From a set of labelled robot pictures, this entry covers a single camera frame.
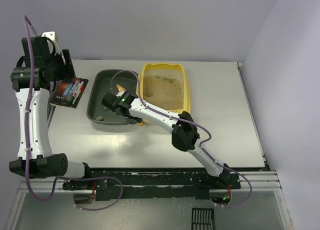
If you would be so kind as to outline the yellow litter box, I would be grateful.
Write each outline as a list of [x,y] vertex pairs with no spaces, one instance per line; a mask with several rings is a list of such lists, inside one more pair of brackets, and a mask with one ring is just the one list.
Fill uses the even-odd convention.
[[189,81],[181,64],[147,63],[138,76],[136,93],[145,101],[171,112],[191,112]]

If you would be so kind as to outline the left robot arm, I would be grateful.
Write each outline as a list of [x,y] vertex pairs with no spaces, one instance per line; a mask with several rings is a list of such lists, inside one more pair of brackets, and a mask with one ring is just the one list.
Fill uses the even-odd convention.
[[72,162],[64,153],[53,154],[48,136],[51,85],[76,76],[70,52],[59,48],[55,32],[45,32],[30,41],[23,38],[21,42],[24,56],[10,75],[19,107],[20,144],[17,160],[9,163],[9,170],[30,179],[83,178],[88,165]]

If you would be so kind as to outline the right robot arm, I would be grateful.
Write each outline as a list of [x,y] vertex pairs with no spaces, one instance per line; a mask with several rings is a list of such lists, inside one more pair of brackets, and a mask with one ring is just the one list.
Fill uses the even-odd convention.
[[231,169],[210,153],[205,143],[212,136],[208,130],[193,121],[190,113],[183,111],[179,114],[162,109],[127,91],[120,91],[116,95],[108,92],[101,103],[116,115],[130,120],[131,124],[146,120],[162,127],[171,134],[174,148],[190,153],[210,176],[224,184],[228,182]]

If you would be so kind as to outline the orange litter scoop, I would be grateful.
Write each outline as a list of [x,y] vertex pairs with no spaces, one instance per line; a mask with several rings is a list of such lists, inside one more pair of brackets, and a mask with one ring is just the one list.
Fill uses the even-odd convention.
[[[126,89],[125,89],[123,86],[119,85],[119,84],[116,84],[116,87],[117,87],[117,89],[118,89],[119,92],[120,92],[120,91],[126,91]],[[141,122],[139,123],[139,125],[140,125],[140,126],[144,126],[144,123],[141,121]]]

